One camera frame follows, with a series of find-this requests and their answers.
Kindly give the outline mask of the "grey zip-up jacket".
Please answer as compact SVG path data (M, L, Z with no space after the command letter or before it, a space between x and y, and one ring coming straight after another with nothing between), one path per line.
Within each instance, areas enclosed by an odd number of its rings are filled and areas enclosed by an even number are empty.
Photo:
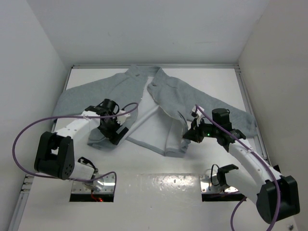
M182 136L193 120L191 110L199 106L206 114L216 108L230 112L234 128L246 137L257 134L256 119L182 81L168 76L158 66L132 65L126 72L65 90L59 97L53 116L79 115L87 107L104 99L115 101L120 107L137 103L124 126L124 139L160 155L182 158L190 141Z

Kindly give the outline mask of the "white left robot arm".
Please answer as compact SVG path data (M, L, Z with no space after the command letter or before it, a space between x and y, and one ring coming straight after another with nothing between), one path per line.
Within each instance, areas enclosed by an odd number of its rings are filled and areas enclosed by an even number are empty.
M41 135L34 169L62 180L93 180L96 168L89 161L82 163L82 158L76 160L74 145L94 129L112 144L118 144L128 132L123 124L129 117L129 112L109 99L87 107L66 127Z

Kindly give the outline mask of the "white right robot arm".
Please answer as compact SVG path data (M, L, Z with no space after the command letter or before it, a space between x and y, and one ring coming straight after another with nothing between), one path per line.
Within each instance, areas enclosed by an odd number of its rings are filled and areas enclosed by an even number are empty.
M292 176L283 176L261 158L246 140L246 136L232 127L228 109L217 108L208 116L195 106L194 120L183 138L200 143L204 138L215 138L226 152L236 158L246 170L243 173L235 164L218 167L207 177L210 180L204 193L226 193L233 187L244 199L252 201L261 218L272 229L275 222L299 214L298 184Z

